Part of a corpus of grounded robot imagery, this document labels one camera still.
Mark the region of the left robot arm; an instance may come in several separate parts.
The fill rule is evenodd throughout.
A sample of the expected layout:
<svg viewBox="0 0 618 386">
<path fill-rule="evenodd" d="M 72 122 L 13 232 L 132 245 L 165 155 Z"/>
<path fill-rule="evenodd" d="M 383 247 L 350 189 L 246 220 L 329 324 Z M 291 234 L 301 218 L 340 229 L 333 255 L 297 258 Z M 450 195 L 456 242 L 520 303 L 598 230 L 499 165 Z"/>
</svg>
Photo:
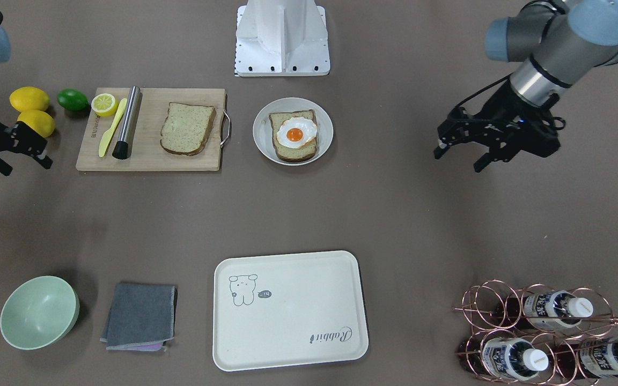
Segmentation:
<svg viewBox="0 0 618 386">
<path fill-rule="evenodd" d="M 548 157 L 560 148 L 565 120 L 551 108 L 591 69 L 618 64 L 618 1 L 532 1 L 515 17 L 495 20 L 485 35 L 486 56 L 519 67 L 495 81 L 480 112 L 458 103 L 437 128 L 434 157 L 477 143 L 487 152 L 479 173 L 519 152 Z"/>
</svg>

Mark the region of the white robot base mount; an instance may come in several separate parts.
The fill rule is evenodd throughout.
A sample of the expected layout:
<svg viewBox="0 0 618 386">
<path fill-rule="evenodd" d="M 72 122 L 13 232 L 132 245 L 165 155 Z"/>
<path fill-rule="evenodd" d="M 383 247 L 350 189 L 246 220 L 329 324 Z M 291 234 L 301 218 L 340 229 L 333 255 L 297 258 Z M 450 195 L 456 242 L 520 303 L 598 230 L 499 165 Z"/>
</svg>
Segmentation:
<svg viewBox="0 0 618 386">
<path fill-rule="evenodd" d="M 248 1 L 236 15 L 235 76 L 329 74 L 324 7 L 314 1 Z"/>
</svg>

